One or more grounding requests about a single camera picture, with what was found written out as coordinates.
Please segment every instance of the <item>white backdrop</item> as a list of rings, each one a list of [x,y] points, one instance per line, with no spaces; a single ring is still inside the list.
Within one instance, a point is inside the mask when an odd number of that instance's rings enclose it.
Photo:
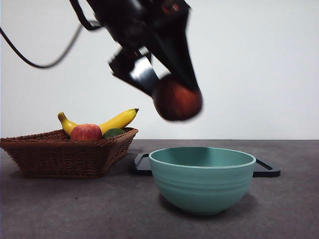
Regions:
[[[111,75],[119,45],[83,30],[62,64],[26,65],[1,39],[1,137],[61,128],[57,113],[100,124],[140,108],[139,139],[319,139],[319,1],[188,0],[191,58],[202,113],[168,122],[149,96]],[[88,18],[93,14],[80,1]],[[78,19],[68,0],[2,0],[1,27],[36,63],[64,49]],[[164,68],[155,62],[161,75]]]

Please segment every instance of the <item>wicker basket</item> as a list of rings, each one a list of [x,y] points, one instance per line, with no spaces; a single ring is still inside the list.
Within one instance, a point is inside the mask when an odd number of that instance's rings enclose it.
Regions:
[[[0,147],[25,177],[99,178],[127,155],[138,130],[125,128],[125,131],[108,139],[74,141],[60,129],[1,138]]]

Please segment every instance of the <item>black tray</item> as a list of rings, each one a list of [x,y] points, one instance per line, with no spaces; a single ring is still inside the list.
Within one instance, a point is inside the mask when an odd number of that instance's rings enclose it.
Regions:
[[[131,164],[130,171],[134,174],[152,175],[148,153],[140,153]],[[268,162],[256,159],[253,177],[278,177],[280,170]]]

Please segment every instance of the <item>green lime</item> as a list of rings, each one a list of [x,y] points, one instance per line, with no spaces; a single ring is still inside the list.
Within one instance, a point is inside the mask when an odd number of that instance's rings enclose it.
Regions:
[[[104,133],[103,138],[110,138],[123,133],[125,133],[125,130],[121,128],[111,128]]]

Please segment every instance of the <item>teal bowl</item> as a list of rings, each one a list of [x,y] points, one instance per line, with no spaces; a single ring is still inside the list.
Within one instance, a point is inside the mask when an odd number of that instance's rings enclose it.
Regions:
[[[161,194],[192,214],[217,214],[247,192],[256,158],[248,153],[213,147],[164,148],[149,154]]]

